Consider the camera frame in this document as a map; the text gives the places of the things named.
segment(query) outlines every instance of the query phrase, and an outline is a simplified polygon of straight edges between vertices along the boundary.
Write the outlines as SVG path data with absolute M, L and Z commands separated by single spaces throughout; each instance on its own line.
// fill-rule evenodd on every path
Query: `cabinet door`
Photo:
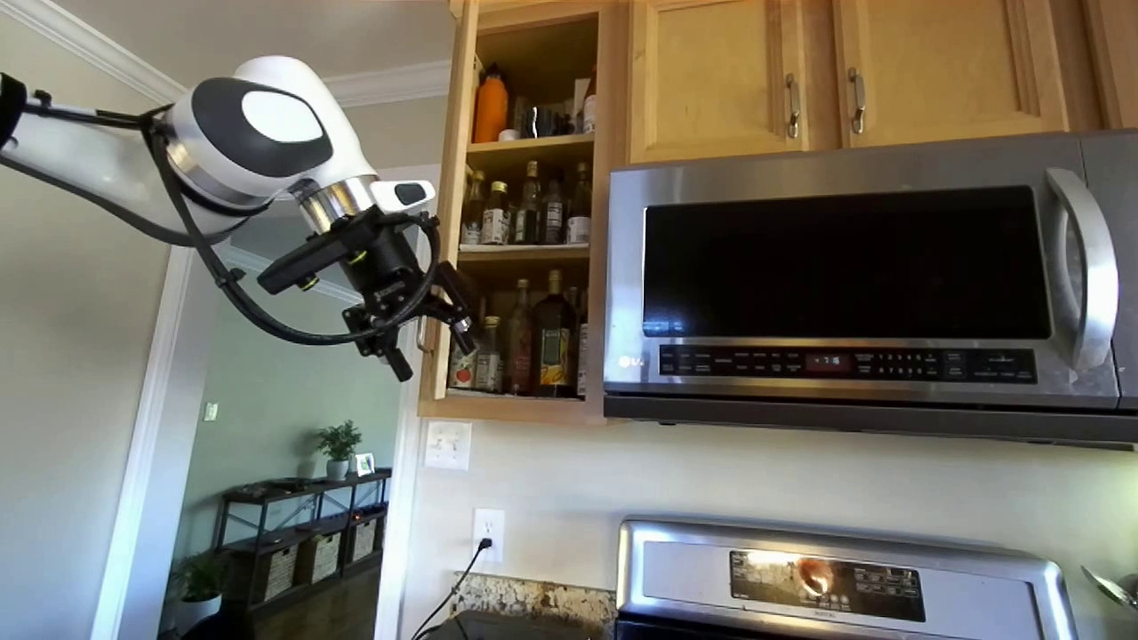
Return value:
M 1108 129 L 1138 129 L 1138 2 L 1089 0 L 1091 48 Z
M 845 146 L 1066 133 L 1049 0 L 834 0 Z
M 634 0 L 628 160 L 806 150 L 797 0 Z

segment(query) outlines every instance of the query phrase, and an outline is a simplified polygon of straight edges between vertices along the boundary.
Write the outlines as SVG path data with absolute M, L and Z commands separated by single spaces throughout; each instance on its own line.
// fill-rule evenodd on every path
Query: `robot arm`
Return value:
M 224 296 L 264 329 L 302 345 L 357 340 L 409 381 L 399 328 L 444 321 L 474 349 L 474 298 L 436 258 L 428 182 L 379 182 L 327 84 L 293 55 L 255 55 L 141 116 L 59 110 L 49 95 L 0 74 L 0 163 L 66 188 L 130 226 L 193 246 Z M 212 246 L 274 202 L 296 202 L 309 240 L 274 258 L 258 285 L 282 290 L 338 264 L 360 304 L 348 334 L 307 334 L 265 317 Z M 409 232 L 428 233 L 421 265 Z

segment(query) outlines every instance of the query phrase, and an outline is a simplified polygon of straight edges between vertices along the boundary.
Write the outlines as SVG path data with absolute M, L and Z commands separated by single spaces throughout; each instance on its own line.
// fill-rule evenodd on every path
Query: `stainless steel microwave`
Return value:
M 1138 136 L 613 174 L 603 413 L 1138 442 Z

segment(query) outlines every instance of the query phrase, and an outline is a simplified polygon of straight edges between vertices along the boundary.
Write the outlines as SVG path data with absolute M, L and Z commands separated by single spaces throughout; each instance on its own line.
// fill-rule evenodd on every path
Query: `stove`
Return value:
M 977 543 L 628 519 L 613 640 L 1073 640 L 1061 564 Z

